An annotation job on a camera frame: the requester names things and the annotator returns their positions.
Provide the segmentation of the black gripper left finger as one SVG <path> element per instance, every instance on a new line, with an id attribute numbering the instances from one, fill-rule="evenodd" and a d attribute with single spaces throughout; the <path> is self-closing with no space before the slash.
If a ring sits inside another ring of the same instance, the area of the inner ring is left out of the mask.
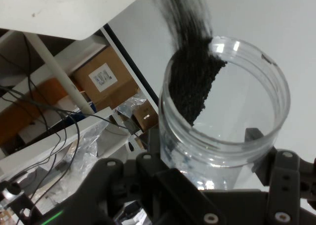
<path id="1" fill-rule="evenodd" d="M 178 169 L 148 152 L 101 159 L 70 199 L 63 225 L 113 225 L 125 202 L 138 201 L 154 225 L 225 225 L 227 218 Z"/>

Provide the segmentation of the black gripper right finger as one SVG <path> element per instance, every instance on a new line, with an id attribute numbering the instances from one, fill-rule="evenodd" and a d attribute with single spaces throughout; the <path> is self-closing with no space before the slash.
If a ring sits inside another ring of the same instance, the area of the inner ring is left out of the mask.
<path id="1" fill-rule="evenodd" d="M 303 209 L 301 199 L 316 207 L 316 164 L 287 150 L 272 148 L 255 168 L 268 192 L 245 195 L 246 225 L 314 225 L 316 216 Z"/>

